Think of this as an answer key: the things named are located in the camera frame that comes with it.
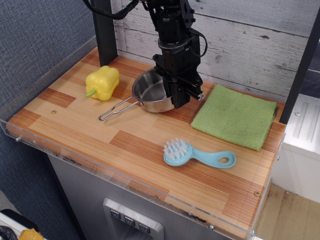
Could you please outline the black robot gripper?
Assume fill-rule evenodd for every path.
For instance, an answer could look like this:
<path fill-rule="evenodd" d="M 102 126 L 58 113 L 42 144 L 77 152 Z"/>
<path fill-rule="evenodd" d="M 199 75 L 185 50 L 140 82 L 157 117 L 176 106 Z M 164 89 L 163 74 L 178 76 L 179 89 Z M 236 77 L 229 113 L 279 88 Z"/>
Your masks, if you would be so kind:
<path fill-rule="evenodd" d="M 197 72 L 201 57 L 205 55 L 200 52 L 200 38 L 204 37 L 202 33 L 191 29 L 180 42 L 157 40 L 162 54 L 153 56 L 154 68 L 162 76 L 165 94 L 172 98 L 175 109 L 189 103 L 191 97 L 198 101 L 204 98 L 201 89 L 203 81 Z"/>

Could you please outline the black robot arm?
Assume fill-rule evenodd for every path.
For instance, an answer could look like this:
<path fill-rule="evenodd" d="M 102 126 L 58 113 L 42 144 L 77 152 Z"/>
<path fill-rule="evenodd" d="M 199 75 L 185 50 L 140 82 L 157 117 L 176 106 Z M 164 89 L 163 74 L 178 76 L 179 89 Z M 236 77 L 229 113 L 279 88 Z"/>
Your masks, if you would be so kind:
<path fill-rule="evenodd" d="M 167 97 L 176 109 L 190 102 L 201 100 L 203 81 L 197 72 L 204 35 L 192 28 L 196 21 L 194 9 L 187 0 L 144 0 L 143 7 L 149 12 L 161 54 L 155 54 L 155 71 L 162 77 Z"/>

